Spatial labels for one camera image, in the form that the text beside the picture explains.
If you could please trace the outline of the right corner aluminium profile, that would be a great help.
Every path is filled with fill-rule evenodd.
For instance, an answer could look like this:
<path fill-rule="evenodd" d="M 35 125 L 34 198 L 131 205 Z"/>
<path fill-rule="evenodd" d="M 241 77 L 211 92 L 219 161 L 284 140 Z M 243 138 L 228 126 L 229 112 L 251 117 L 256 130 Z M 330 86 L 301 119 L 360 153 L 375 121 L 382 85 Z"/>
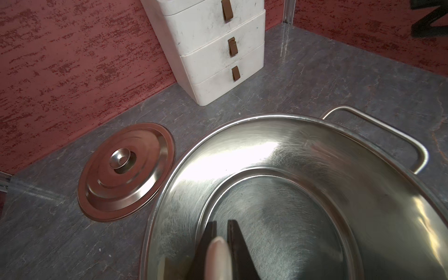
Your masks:
<path fill-rule="evenodd" d="M 282 22 L 288 25 L 294 24 L 296 0 L 285 0 L 283 2 Z"/>

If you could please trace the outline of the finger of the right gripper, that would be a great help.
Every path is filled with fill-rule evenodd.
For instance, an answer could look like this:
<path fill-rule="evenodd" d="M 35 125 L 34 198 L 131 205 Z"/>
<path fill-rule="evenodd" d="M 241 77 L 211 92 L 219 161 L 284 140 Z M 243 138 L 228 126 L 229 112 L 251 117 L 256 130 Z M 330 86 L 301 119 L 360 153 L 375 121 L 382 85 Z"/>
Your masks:
<path fill-rule="evenodd" d="M 448 14 L 448 0 L 411 0 L 412 10 L 434 8 L 435 10 L 414 23 L 411 35 L 414 38 L 443 37 L 448 35 L 448 26 L 433 26 L 432 24 Z"/>

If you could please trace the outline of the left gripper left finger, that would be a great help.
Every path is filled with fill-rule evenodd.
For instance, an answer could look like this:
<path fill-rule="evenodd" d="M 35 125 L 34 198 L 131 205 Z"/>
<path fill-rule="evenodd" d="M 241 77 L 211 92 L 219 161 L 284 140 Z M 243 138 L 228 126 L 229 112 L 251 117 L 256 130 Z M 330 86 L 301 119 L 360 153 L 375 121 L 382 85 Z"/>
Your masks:
<path fill-rule="evenodd" d="M 187 273 L 188 280 L 203 280 L 205 273 L 205 259 L 207 250 L 214 238 L 217 237 L 217 222 L 212 221 L 206 224 L 205 230 L 196 249 L 190 269 Z"/>

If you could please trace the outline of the white three-drawer box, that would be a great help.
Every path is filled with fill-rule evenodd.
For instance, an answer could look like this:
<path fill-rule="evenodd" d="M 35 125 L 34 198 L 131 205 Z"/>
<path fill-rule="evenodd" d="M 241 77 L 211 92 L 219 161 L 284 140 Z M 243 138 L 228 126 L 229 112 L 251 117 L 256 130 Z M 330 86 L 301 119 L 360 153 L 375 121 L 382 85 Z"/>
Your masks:
<path fill-rule="evenodd" d="M 200 106 L 264 66 L 265 2 L 142 1 L 177 83 Z"/>

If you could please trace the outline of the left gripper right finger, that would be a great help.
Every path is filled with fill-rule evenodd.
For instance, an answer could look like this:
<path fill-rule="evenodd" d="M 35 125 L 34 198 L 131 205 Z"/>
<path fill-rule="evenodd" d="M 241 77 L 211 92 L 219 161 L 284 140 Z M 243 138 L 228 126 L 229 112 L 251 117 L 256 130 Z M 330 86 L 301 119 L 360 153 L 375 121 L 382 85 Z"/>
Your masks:
<path fill-rule="evenodd" d="M 240 226 L 236 220 L 227 222 L 227 243 L 232 261 L 233 280 L 260 280 Z"/>

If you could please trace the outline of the steel pot lid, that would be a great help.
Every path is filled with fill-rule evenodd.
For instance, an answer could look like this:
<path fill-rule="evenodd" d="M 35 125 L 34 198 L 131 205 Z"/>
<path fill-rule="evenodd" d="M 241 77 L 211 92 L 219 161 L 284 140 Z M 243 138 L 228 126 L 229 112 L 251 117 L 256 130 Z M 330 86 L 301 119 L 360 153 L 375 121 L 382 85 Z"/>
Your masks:
<path fill-rule="evenodd" d="M 91 220 L 117 221 L 151 202 L 175 161 L 170 131 L 156 123 L 128 126 L 92 154 L 78 183 L 78 204 Z"/>

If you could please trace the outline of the stainless steel pot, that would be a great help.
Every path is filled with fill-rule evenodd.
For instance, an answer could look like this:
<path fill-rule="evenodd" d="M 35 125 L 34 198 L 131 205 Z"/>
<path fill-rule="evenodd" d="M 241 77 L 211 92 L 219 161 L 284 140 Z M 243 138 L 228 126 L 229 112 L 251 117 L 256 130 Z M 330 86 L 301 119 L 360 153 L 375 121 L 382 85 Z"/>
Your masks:
<path fill-rule="evenodd" d="M 148 219 L 139 278 L 190 278 L 204 232 L 231 238 L 236 221 L 263 280 L 445 280 L 448 210 L 418 178 L 427 148 L 343 110 L 412 145 L 413 167 L 326 116 L 232 121 L 168 177 Z"/>

